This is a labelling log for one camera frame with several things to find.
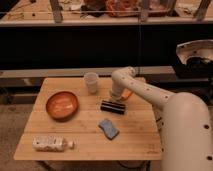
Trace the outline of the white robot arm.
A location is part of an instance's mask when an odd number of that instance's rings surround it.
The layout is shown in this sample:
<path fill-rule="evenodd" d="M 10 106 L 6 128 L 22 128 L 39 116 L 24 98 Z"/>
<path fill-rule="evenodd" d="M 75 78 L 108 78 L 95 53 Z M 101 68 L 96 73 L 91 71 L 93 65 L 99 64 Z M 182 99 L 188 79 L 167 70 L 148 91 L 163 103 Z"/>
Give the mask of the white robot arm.
<path fill-rule="evenodd" d="M 112 72 L 110 95 L 124 89 L 162 111 L 162 171 L 213 171 L 213 127 L 206 103 L 188 92 L 173 93 L 135 79 L 132 67 Z"/>

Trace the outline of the orange object behind arm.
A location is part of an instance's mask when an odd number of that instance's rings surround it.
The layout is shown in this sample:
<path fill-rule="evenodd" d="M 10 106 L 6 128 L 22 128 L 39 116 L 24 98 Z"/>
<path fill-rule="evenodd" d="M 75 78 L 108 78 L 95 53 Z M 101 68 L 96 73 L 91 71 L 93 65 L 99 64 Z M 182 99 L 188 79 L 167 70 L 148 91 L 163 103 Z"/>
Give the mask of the orange object behind arm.
<path fill-rule="evenodd" d="M 133 94 L 132 91 L 125 89 L 122 93 L 122 99 L 127 100 Z"/>

